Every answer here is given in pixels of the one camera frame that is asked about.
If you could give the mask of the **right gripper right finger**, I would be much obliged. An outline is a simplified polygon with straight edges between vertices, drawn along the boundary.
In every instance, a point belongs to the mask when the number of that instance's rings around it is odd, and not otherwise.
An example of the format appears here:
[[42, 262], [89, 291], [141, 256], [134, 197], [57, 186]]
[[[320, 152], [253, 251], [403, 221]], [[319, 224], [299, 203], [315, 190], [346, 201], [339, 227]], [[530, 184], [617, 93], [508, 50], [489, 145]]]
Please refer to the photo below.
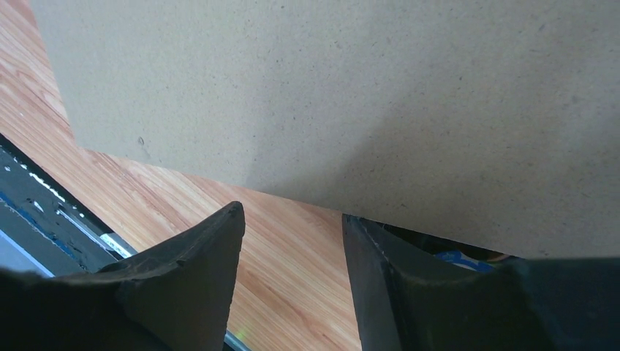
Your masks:
[[516, 260], [488, 273], [343, 215], [364, 350], [617, 350], [619, 259]]

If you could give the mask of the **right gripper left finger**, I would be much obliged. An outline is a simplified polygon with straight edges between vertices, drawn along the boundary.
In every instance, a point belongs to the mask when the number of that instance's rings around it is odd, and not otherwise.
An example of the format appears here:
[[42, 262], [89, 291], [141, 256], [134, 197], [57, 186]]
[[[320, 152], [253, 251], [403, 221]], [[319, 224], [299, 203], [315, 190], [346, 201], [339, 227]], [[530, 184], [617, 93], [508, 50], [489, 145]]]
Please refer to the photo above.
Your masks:
[[3, 350], [223, 350], [245, 233], [233, 201], [94, 273], [1, 270]]

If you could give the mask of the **poker chip tray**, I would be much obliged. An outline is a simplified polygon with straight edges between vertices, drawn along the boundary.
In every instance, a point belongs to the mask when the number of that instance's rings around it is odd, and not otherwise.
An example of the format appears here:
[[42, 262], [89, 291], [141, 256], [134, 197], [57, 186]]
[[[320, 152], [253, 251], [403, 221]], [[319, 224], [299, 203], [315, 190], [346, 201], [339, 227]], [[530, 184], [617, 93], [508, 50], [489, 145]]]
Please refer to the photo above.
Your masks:
[[520, 257], [510, 254], [495, 252], [479, 246], [427, 235], [390, 224], [379, 223], [379, 225], [389, 233], [433, 255], [435, 258], [471, 271], [488, 273], [497, 266], [520, 259]]

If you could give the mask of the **wooden backing board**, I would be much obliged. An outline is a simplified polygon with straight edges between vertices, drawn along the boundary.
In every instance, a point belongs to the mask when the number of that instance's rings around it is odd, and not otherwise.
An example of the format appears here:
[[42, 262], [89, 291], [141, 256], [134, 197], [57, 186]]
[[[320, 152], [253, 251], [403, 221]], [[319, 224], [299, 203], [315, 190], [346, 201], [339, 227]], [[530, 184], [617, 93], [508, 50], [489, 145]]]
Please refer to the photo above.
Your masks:
[[32, 1], [76, 142], [521, 257], [619, 255], [617, 1]]

